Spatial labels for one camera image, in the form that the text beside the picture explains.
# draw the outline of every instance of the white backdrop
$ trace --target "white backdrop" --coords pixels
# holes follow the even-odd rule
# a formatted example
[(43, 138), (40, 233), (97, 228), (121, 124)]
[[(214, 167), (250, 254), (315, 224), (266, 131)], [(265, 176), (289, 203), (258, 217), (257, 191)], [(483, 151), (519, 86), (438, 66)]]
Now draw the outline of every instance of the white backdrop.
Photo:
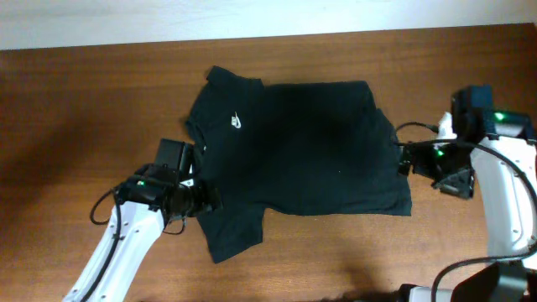
[(0, 49), (537, 21), (537, 0), (0, 0)]

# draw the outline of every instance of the wire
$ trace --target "wire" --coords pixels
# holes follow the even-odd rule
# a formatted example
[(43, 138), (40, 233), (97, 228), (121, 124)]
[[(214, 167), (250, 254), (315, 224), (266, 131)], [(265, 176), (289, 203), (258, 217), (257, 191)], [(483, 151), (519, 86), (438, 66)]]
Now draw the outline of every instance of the wire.
[[(457, 145), (458, 147), (462, 148), (477, 148), (480, 149), (488, 154), (491, 154), (495, 156), (496, 158), (502, 160), (505, 162), (506, 165), (508, 165), (513, 171), (516, 173), (515, 176), (519, 177), (520, 180), (524, 183), (524, 186), (526, 187), (526, 190), (528, 191), (531, 200), (534, 203), (534, 208), (537, 209), (537, 194), (535, 194), (535, 189), (529, 182), (528, 176), (510, 159), (508, 159), (506, 156), (502, 155), (498, 151), (482, 146), (477, 143), (470, 143), (470, 142), (463, 142), (456, 139), (434, 139), (429, 141), (423, 141), (423, 142), (416, 142), (416, 143), (396, 143), (398, 146), (402, 147), (424, 147), (424, 146), (430, 146), (434, 145), (436, 143), (453, 143)], [(519, 255), (512, 255), (512, 256), (491, 256), (491, 257), (483, 257), (483, 258), (471, 258), (467, 260), (462, 260), (457, 263), (453, 263), (449, 265), (448, 267), (442, 269), (438, 273), (438, 275), (435, 278), (435, 281), (433, 282), (433, 286), (430, 290), (430, 300), (431, 302), (436, 302), (436, 292), (438, 291), (438, 286), (440, 285), (440, 281), (444, 276), (446, 276), (450, 271), (461, 268), (467, 265), (477, 264), (477, 263), (490, 263), (490, 262), (497, 262), (497, 261), (519, 261), (524, 258), (527, 258), (529, 256), (532, 256), (535, 254), (535, 251), (537, 250), (537, 242), (534, 242), (532, 245), (528, 246), (528, 252), (521, 253)]]
[(107, 271), (107, 268), (110, 265), (110, 262), (112, 261), (112, 257), (114, 256), (114, 253), (116, 252), (116, 247), (119, 244), (119, 240), (121, 239), (121, 208), (119, 206), (119, 200), (117, 199), (115, 189), (109, 190), (103, 197), (101, 197), (100, 201), (104, 200), (110, 194), (113, 194), (114, 203), (116, 204), (117, 230), (116, 230), (116, 233), (113, 235), (114, 241), (112, 243), (112, 247), (110, 248), (110, 252), (108, 252), (107, 258), (102, 264), (101, 270), (99, 271), (99, 274), (95, 278), (95, 281), (93, 281), (93, 284), (91, 285), (90, 289), (88, 289), (86, 294), (84, 294), (84, 297), (82, 298), (81, 302), (86, 302), (88, 299), (90, 299), (91, 295), (93, 294), (93, 292), (95, 291), (99, 283), (101, 282), (102, 276), (104, 276), (104, 273)]
[(401, 130), (403, 128), (406, 128), (408, 126), (417, 126), (417, 127), (427, 128), (427, 129), (431, 130), (434, 133), (439, 132), (438, 126), (430, 125), (430, 124), (426, 124), (426, 123), (422, 123), (422, 122), (406, 122), (406, 123), (403, 123), (403, 124), (399, 125), (397, 128), (395, 128), (395, 132), (398, 132), (399, 130)]
[(183, 227), (181, 227), (181, 230), (178, 231), (178, 232), (167, 232), (167, 231), (162, 231), (162, 233), (164, 234), (168, 234), (168, 235), (180, 235), (182, 234), (184, 231), (185, 231), (185, 228), (186, 228), (186, 218), (183, 218)]
[(93, 205), (93, 207), (91, 208), (91, 211), (90, 211), (90, 221), (91, 223), (93, 223), (94, 225), (98, 225), (98, 226), (102, 226), (102, 225), (105, 225), (108, 223), (108, 221), (110, 221), (110, 219), (106, 219), (105, 221), (96, 221), (95, 220), (95, 211), (97, 209), (97, 207), (99, 207), (99, 205), (101, 204), (101, 202), (103, 200), (105, 200), (110, 194), (112, 194), (114, 192), (116, 188), (112, 188), (110, 189), (107, 193), (105, 193), (103, 196), (101, 196), (101, 198), (99, 198), (99, 200), (95, 203), (95, 205)]

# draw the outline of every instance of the white logo on shirt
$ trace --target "white logo on shirt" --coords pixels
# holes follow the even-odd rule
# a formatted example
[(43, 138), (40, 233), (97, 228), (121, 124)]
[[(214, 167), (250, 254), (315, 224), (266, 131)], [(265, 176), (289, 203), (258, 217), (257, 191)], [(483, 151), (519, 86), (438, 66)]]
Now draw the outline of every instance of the white logo on shirt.
[(241, 120), (238, 119), (236, 112), (235, 112), (235, 117), (232, 117), (232, 126), (234, 126), (237, 129), (241, 128)]

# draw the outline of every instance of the black t-shirt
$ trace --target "black t-shirt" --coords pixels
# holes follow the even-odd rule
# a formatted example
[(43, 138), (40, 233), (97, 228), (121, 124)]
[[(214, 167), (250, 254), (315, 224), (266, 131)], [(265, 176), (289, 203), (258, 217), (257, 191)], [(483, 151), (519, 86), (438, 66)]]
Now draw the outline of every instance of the black t-shirt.
[(365, 81), (263, 86), (213, 67), (187, 127), (199, 177), (222, 195), (199, 216), (213, 261), (263, 240), (265, 208), (292, 215), (409, 216), (394, 128)]

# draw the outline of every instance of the wooden table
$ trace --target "wooden table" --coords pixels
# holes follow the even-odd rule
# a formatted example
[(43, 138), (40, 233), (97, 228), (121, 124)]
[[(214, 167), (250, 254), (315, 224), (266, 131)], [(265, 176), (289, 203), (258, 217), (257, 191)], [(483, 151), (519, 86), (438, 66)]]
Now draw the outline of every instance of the wooden table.
[[(498, 107), (537, 121), (533, 24), (0, 52), (0, 300), (66, 294), (104, 231), (91, 206), (153, 160), (160, 138), (189, 140), (183, 121), (212, 65), (265, 84), (366, 80), (393, 124), (436, 123), (452, 92), (487, 83)], [(447, 264), (486, 253), (478, 193), (458, 200), (409, 182), (412, 217), (267, 210), (264, 242), (218, 265), (189, 220), (153, 245), (126, 301), (356, 297), (430, 285)]]

